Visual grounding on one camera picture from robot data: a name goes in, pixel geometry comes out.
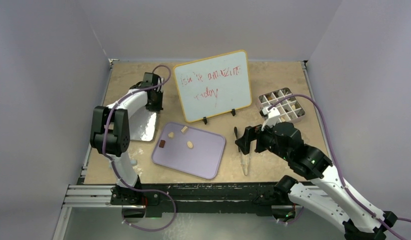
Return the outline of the metal tweezers black tips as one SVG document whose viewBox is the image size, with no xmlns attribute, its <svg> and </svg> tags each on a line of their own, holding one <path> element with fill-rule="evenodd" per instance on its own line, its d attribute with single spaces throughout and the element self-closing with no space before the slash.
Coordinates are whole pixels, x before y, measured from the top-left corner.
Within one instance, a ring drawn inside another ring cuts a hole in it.
<svg viewBox="0 0 411 240">
<path fill-rule="evenodd" d="M 250 168 L 250 160 L 251 160 L 251 154 L 244 154 L 242 151 L 242 148 L 239 146 L 240 144 L 238 143 L 239 139 L 241 139 L 241 143 L 243 142 L 243 138 L 240 135 L 240 132 L 238 128 L 235 126 L 233 128 L 234 135 L 235 135 L 235 144 L 237 145 L 238 148 L 238 154 L 240 158 L 240 164 L 242 167 L 242 172 L 244 176 L 249 175 L 249 168 Z"/>
</svg>

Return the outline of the beige square chocolate top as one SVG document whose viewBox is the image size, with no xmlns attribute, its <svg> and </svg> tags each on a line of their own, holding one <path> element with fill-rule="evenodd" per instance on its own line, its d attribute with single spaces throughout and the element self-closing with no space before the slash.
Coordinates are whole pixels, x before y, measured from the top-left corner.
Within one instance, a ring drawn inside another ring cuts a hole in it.
<svg viewBox="0 0 411 240">
<path fill-rule="evenodd" d="M 180 131 L 184 134 L 188 130 L 187 126 L 184 126 Z"/>
</svg>

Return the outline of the brown rectangular chocolate bar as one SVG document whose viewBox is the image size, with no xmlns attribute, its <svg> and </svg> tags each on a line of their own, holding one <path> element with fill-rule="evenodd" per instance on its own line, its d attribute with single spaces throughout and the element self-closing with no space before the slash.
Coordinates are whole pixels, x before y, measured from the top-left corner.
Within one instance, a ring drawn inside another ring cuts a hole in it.
<svg viewBox="0 0 411 240">
<path fill-rule="evenodd" d="M 166 145 L 166 141 L 165 140 L 160 140 L 160 142 L 159 142 L 159 147 L 160 148 L 164 148 L 165 147 L 165 145 Z"/>
</svg>

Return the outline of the lilac plastic tray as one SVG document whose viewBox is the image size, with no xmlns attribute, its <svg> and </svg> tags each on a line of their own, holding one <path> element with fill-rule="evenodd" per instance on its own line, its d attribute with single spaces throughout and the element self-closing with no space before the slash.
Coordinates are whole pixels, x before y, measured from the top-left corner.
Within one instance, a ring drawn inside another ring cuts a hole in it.
<svg viewBox="0 0 411 240">
<path fill-rule="evenodd" d="M 218 173 L 226 138 L 190 126 L 182 133 L 184 126 L 176 122 L 164 125 L 151 155 L 153 163 L 204 179 L 213 179 Z M 173 139 L 168 137 L 170 132 L 174 132 Z M 159 147 L 160 140 L 166 141 L 164 148 Z M 188 148 L 188 141 L 193 143 L 192 149 Z"/>
</svg>

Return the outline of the silver metal box lid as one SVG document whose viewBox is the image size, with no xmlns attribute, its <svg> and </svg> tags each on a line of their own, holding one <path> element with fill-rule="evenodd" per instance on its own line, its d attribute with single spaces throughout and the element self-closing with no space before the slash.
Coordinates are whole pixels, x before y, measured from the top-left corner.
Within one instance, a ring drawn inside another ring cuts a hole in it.
<svg viewBox="0 0 411 240">
<path fill-rule="evenodd" d="M 129 121 L 129 136 L 131 141 L 151 142 L 155 138 L 158 113 L 145 107 L 137 110 Z"/>
</svg>

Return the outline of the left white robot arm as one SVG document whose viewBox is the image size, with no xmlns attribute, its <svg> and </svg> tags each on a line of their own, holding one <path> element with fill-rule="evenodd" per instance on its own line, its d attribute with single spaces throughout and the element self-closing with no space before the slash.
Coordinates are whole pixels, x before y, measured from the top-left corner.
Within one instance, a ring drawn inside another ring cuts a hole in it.
<svg viewBox="0 0 411 240">
<path fill-rule="evenodd" d="M 126 188 L 123 198 L 131 205 L 142 200 L 143 191 L 136 187 L 139 177 L 133 171 L 128 154 L 131 141 L 130 118 L 140 110 L 160 112 L 163 109 L 162 85 L 162 77 L 146 72 L 143 80 L 130 87 L 120 99 L 93 109 L 90 145 L 108 158 L 117 178 L 116 185 Z"/>
</svg>

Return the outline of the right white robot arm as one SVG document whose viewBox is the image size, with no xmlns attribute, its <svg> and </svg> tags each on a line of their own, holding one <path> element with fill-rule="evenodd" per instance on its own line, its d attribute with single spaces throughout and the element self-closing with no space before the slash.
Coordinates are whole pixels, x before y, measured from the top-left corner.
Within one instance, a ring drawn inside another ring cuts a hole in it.
<svg viewBox="0 0 411 240">
<path fill-rule="evenodd" d="M 366 200 L 339 176 L 335 164 L 320 149 L 303 141 L 301 132 L 290 122 L 269 126 L 248 126 L 235 141 L 247 155 L 251 142 L 255 152 L 269 151 L 287 161 L 297 175 L 317 186 L 326 195 L 313 192 L 293 177 L 283 176 L 275 185 L 274 197 L 282 204 L 291 201 L 314 212 L 339 229 L 347 240 L 385 240 L 398 217 Z"/>
</svg>

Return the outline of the yellow framed whiteboard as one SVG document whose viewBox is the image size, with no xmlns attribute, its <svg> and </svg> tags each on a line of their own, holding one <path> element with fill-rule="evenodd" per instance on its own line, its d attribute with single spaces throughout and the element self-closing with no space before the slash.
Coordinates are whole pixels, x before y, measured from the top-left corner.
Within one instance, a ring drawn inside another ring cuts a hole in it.
<svg viewBox="0 0 411 240">
<path fill-rule="evenodd" d="M 187 123 L 237 111 L 252 104 L 245 50 L 178 64 L 172 72 Z"/>
</svg>

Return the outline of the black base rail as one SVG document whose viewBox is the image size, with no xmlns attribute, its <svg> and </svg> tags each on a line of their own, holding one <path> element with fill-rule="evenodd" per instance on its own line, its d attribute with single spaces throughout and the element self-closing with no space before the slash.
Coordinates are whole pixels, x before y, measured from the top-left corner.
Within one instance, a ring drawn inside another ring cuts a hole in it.
<svg viewBox="0 0 411 240">
<path fill-rule="evenodd" d="M 110 204 L 127 218 L 138 208 L 145 217 L 163 213 L 255 214 L 281 221 L 294 219 L 301 206 L 292 203 L 276 182 L 137 183 L 137 191 L 113 186 Z"/>
</svg>

